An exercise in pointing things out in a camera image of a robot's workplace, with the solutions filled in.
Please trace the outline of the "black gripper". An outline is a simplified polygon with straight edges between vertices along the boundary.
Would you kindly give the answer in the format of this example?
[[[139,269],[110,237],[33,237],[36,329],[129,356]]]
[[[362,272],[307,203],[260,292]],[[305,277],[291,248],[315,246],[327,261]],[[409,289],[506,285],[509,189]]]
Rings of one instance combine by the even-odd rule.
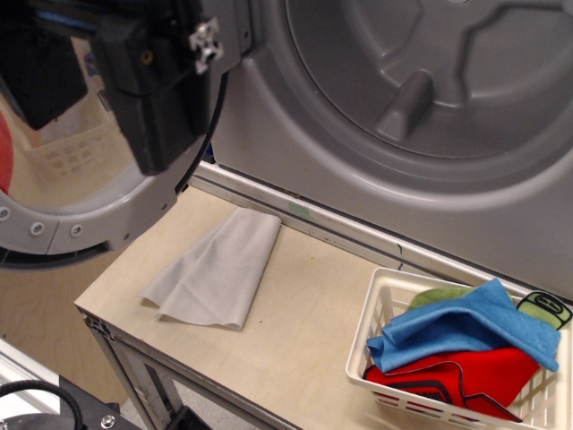
[[[117,123],[140,171],[155,176],[206,134],[209,79],[175,21],[108,16],[91,40]]]

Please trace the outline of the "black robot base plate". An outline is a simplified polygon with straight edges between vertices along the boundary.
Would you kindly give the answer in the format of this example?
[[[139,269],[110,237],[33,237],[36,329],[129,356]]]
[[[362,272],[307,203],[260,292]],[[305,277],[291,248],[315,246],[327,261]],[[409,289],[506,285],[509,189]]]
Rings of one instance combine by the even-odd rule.
[[[77,400],[59,384],[24,379],[1,384],[1,397],[21,391],[43,391],[55,395],[67,412],[32,412],[1,417],[2,429],[139,429],[121,412],[99,400]]]

